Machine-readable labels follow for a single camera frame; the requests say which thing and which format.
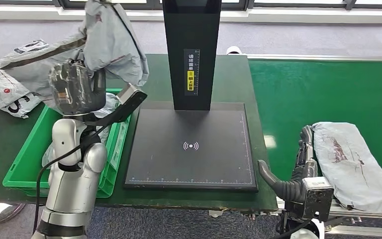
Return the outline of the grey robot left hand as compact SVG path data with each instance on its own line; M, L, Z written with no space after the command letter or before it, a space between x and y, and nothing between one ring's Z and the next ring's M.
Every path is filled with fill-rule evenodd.
M90 73L82 60L55 65L49 84L56 108L65 116L88 114L106 104L105 70Z

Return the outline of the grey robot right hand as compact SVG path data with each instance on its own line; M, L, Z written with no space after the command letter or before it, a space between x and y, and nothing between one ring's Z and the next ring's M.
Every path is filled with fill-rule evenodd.
M318 164L314 159L312 126L304 126L299 135L299 149L290 181L278 179L263 160L258 160L258 168L261 177L279 198L285 201L303 203L306 190L302 180L316 177L318 175Z

